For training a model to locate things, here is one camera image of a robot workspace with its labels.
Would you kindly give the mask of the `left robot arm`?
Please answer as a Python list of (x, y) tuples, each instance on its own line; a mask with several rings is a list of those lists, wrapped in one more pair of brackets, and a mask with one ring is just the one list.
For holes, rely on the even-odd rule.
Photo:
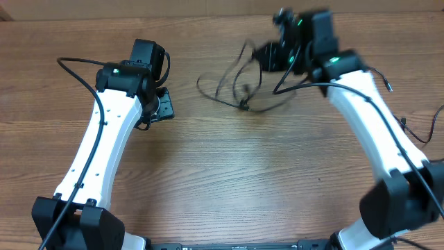
[(69, 171), (51, 198), (37, 197), (31, 216), (41, 249), (152, 249), (151, 241), (127, 232), (110, 212), (115, 176), (130, 134), (173, 119), (164, 82), (170, 55), (154, 41), (137, 39), (129, 59), (99, 62), (89, 85), (58, 58), (61, 68), (94, 97), (94, 107)]

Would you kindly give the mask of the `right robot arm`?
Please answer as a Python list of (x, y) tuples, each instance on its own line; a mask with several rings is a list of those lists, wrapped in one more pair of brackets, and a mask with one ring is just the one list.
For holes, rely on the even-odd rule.
[(273, 16), (280, 39), (253, 53), (262, 71), (296, 74), (296, 89), (318, 87), (345, 117), (372, 167), (375, 185), (361, 198), (359, 219), (301, 249), (392, 249), (402, 234), (443, 216), (443, 164), (407, 137), (359, 54), (340, 50), (327, 9)]

